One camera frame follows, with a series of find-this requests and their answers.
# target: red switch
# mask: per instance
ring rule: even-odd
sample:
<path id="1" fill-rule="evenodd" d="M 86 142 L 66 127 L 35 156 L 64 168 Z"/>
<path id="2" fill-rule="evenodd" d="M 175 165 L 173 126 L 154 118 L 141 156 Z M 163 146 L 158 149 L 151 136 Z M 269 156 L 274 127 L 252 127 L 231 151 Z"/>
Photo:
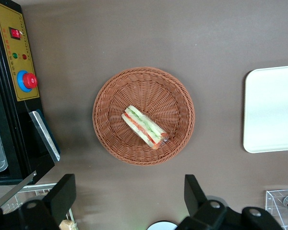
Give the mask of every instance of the red switch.
<path id="1" fill-rule="evenodd" d="M 20 40 L 20 32 L 19 32 L 19 30 L 10 28 L 10 32 L 11 32 L 12 38 Z"/>
<path id="2" fill-rule="evenodd" d="M 33 73 L 25 73 L 23 83 L 27 89 L 34 89 L 37 87 L 37 78 Z"/>

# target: white tray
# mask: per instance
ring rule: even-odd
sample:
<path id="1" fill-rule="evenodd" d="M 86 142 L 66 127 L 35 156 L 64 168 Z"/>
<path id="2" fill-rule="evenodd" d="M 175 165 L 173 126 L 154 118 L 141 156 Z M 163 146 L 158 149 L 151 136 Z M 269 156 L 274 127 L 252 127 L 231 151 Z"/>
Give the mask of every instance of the white tray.
<path id="1" fill-rule="evenodd" d="M 288 66 L 247 76 L 243 145 L 251 153 L 288 150 Z"/>

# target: machine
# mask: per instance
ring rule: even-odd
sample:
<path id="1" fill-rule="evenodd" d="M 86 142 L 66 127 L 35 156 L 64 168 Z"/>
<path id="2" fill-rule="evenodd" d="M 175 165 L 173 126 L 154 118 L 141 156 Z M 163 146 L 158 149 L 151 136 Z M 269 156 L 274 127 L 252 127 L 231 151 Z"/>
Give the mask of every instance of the machine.
<path id="1" fill-rule="evenodd" d="M 0 185 L 35 184 L 60 160 L 43 116 L 21 6 L 0 0 Z"/>

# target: metal handle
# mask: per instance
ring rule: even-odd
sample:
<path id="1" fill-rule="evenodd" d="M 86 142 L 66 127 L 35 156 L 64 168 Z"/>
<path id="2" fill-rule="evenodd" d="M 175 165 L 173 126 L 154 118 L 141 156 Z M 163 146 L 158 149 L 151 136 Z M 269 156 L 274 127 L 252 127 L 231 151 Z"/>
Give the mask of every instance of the metal handle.
<path id="1" fill-rule="evenodd" d="M 29 115 L 37 128 L 39 135 L 41 136 L 44 144 L 46 145 L 47 150 L 49 151 L 51 158 L 54 162 L 58 162 L 60 160 L 59 151 L 57 150 L 56 145 L 54 144 L 51 135 L 49 134 L 44 120 L 41 117 L 41 112 L 32 111 L 29 112 Z"/>

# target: sandwich slice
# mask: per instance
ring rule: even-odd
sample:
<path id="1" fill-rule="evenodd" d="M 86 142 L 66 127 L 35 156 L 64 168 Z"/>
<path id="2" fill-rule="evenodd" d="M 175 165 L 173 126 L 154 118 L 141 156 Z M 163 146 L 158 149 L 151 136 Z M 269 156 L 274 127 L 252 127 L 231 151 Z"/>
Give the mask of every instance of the sandwich slice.
<path id="1" fill-rule="evenodd" d="M 125 109 L 121 117 L 139 137 L 155 150 L 168 140 L 166 131 L 132 105 Z"/>

